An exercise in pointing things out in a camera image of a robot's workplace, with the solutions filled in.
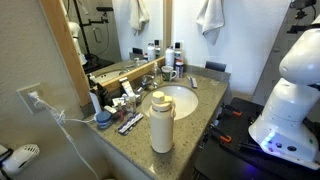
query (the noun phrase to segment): faucet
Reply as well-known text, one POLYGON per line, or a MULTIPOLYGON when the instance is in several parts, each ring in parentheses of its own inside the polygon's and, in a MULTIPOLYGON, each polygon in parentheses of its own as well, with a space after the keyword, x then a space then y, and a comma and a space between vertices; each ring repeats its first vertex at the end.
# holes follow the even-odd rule
POLYGON ((159 87, 159 85, 154 82, 154 76, 152 75, 144 75, 142 76, 141 86, 138 88, 138 92, 142 92, 143 90, 149 88, 149 86, 153 86, 155 89, 159 87))

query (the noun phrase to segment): bottle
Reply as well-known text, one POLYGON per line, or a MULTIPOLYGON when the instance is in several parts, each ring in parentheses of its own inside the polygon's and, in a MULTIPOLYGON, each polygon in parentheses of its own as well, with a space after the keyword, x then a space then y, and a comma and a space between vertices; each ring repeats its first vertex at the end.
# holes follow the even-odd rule
POLYGON ((148 53, 144 53, 144 54, 143 54, 143 60, 148 61, 148 53))
POLYGON ((182 78, 183 77, 183 62, 181 59, 177 60, 175 69, 177 71, 177 78, 182 78))
POLYGON ((173 145, 175 104, 171 96, 154 92, 149 109, 152 148, 158 153, 168 152, 173 145))
POLYGON ((174 50, 172 46, 169 46, 166 50, 166 66, 174 67, 174 50))
POLYGON ((181 53, 181 49, 180 49, 180 43, 176 42, 174 44, 174 62, 176 63, 178 59, 182 59, 182 53, 181 53))
POLYGON ((148 61, 156 59, 156 50, 153 43, 148 44, 148 61))
POLYGON ((113 106, 112 98, 108 90, 100 83, 97 83, 100 106, 113 106))
POLYGON ((154 45, 155 45, 155 51, 156 51, 156 59, 158 59, 161 55, 161 48, 160 48, 159 40, 154 40, 154 45))
POLYGON ((158 67, 157 62, 153 64, 152 75, 154 76, 153 81, 156 82, 159 86, 162 83, 162 72, 161 69, 158 67))
POLYGON ((94 119, 96 120, 96 116, 99 113, 102 112, 101 106, 100 106, 100 103, 99 103, 99 100, 98 100, 98 96, 96 94, 96 90, 95 89, 90 89, 89 94, 90 94, 91 101, 93 103, 94 110, 96 112, 95 115, 94 115, 94 119))
POLYGON ((136 94, 134 93, 130 93, 129 94, 129 103, 131 105, 131 113, 135 114, 136 113, 136 109, 137 109, 137 105, 136 105, 136 94))

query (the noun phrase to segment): blue container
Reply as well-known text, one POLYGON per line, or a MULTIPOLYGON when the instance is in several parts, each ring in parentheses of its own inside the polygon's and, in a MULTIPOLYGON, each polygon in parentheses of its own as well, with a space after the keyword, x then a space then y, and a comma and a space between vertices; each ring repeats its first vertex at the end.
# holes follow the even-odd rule
POLYGON ((106 129, 112 124, 112 115, 109 111, 102 111, 96 116, 99 128, 106 129))

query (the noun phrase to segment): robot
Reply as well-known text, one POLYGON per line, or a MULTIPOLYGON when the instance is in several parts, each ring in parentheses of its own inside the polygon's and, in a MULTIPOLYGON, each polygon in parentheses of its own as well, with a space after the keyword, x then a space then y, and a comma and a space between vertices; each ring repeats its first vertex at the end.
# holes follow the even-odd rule
POLYGON ((307 28, 288 54, 262 113, 249 134, 270 155, 317 170, 319 145, 302 123, 320 97, 320 16, 307 28))
POLYGON ((79 56, 80 63, 81 65, 85 65, 87 63, 87 60, 84 54, 81 52, 79 42, 78 42, 80 26, 75 22, 68 22, 68 26, 72 35, 74 46, 79 56))

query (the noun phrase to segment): cup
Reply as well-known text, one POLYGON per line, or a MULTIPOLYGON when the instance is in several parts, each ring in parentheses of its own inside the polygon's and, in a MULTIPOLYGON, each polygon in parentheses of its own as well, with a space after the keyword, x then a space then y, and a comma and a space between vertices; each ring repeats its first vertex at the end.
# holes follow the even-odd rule
POLYGON ((164 81, 171 81, 175 77, 177 77, 177 71, 173 70, 173 67, 171 66, 162 66, 162 75, 164 81))

